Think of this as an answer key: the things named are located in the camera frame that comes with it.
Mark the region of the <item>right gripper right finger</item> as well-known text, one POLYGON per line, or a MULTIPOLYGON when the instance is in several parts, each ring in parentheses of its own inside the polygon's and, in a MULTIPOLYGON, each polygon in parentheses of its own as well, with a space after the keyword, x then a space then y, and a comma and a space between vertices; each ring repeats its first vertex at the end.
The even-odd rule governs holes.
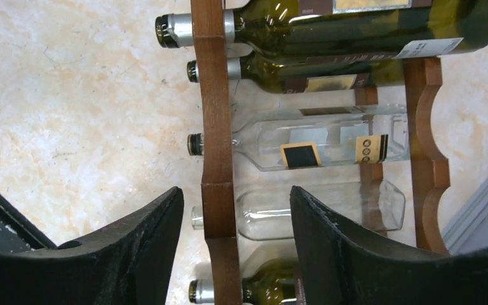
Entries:
POLYGON ((290 192, 308 304, 488 304, 488 248, 449 256, 377 234, 290 192))

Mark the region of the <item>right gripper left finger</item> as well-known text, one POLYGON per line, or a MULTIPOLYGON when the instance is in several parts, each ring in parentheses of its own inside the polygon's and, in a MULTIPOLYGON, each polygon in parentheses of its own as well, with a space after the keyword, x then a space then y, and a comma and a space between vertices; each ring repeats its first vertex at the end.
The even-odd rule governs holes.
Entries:
POLYGON ((183 212, 173 187, 58 248, 0 252, 0 304, 164 304, 183 212))

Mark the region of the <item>olive wine bottle grey cap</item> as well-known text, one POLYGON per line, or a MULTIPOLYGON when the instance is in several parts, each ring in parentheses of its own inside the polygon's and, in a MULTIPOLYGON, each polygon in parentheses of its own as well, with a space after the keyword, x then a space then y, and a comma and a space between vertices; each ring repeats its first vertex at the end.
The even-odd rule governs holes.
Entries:
MULTIPOLYGON (((296 304, 296 258, 271 259, 257 271, 241 280, 244 304, 296 304)), ((189 283, 188 298, 193 304, 214 302, 214 284, 210 279, 195 279, 189 283)))

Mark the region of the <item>slim clear glass bottle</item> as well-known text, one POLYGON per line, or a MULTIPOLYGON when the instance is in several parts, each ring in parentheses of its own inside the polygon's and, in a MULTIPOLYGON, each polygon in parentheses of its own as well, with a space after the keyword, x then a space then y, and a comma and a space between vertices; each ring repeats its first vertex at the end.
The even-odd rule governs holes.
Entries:
MULTIPOLYGON (((405 195, 387 180, 306 186, 305 190, 335 212, 382 233, 402 228, 405 195)), ((290 187, 251 190, 236 200, 239 234, 253 241, 294 237, 290 187)))

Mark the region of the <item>brown wooden wine rack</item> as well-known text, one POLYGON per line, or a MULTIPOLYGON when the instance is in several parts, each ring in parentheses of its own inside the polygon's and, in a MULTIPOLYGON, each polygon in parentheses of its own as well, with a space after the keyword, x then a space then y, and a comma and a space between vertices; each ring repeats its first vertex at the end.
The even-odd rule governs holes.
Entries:
MULTIPOLYGON (((226 59, 226 37, 220 1, 191 3, 194 49, 201 75, 205 160, 201 181, 205 239, 212 259, 215 302, 241 304, 234 216, 233 148, 226 59)), ((449 255, 438 228, 438 206, 450 186, 448 159, 431 130, 431 111, 442 85, 439 58, 403 63, 409 115, 411 178, 414 193, 415 248, 449 255)))

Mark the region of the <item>green wine bottle silver neck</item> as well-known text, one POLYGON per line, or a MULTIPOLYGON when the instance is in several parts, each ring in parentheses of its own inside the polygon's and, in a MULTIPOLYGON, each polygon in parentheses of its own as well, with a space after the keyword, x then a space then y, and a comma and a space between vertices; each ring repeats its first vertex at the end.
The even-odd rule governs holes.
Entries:
POLYGON ((278 64, 251 52, 227 59, 229 79, 248 79, 268 93, 294 94, 404 84, 401 60, 278 64))

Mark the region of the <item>dark green wine bottle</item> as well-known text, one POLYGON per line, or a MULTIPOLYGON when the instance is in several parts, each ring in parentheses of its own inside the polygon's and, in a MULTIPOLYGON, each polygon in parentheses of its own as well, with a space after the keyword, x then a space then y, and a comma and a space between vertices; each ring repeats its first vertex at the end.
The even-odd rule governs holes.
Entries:
POLYGON ((488 1, 249 1, 223 13, 227 43, 284 62, 468 53, 488 45, 488 1))

